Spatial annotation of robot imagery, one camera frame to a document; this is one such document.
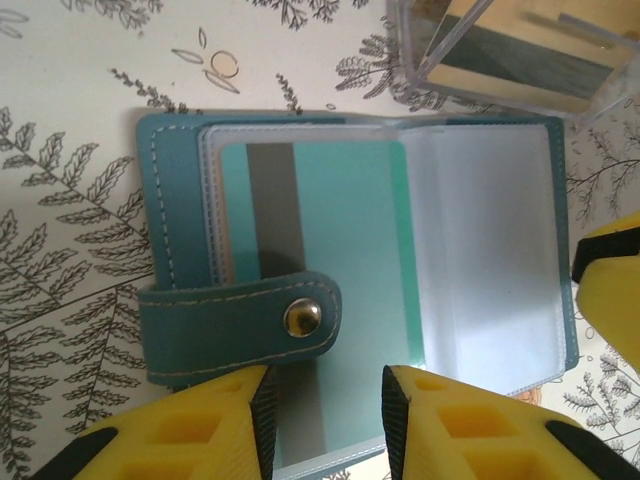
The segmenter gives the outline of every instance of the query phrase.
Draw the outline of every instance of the snap button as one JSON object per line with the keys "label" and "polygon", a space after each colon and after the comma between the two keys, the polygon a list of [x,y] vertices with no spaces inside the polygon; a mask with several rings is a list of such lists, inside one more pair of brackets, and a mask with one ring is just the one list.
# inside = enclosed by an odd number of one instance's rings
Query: snap button
{"label": "snap button", "polygon": [[284,328],[295,338],[304,338],[315,332],[322,320],[318,302],[311,298],[294,300],[284,312]]}

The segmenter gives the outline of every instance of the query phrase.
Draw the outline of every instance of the clear plastic box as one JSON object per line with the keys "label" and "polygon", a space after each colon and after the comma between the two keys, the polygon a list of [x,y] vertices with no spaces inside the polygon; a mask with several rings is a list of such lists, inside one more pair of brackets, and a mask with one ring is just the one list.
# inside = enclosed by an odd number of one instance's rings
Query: clear plastic box
{"label": "clear plastic box", "polygon": [[[394,95],[469,102],[589,123],[640,93],[640,3],[393,0]],[[449,102],[445,109],[459,111]]]}

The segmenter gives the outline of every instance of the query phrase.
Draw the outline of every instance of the botanical print tablecloth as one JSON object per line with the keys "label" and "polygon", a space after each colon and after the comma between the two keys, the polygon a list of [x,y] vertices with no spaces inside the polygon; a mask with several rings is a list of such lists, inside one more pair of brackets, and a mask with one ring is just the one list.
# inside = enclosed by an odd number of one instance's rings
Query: botanical print tablecloth
{"label": "botanical print tablecloth", "polygon": [[[152,263],[135,159],[142,109],[441,106],[390,95],[382,0],[0,0],[0,478],[91,422],[164,395],[144,380],[135,290]],[[640,104],[567,140],[571,242],[640,208]],[[526,182],[526,178],[514,178]],[[640,465],[640,377],[578,316],[581,359],[527,401]],[[382,479],[384,456],[335,479]]]}

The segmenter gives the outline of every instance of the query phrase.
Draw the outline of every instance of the wallet snap strap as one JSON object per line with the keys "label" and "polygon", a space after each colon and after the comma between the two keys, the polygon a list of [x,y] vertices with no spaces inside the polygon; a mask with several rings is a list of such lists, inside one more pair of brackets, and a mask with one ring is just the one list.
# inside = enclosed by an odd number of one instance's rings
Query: wallet snap strap
{"label": "wallet snap strap", "polygon": [[152,383],[182,387],[238,368],[307,360],[340,329],[338,285],[315,272],[254,283],[138,292]]}

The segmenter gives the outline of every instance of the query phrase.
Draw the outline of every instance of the gray magnetic stripe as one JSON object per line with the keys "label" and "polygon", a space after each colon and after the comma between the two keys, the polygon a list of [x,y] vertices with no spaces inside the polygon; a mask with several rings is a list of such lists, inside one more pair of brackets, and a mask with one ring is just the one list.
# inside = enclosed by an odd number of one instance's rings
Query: gray magnetic stripe
{"label": "gray magnetic stripe", "polygon": [[[293,145],[247,144],[262,278],[305,270]],[[282,466],[327,453],[315,360],[278,367]]]}

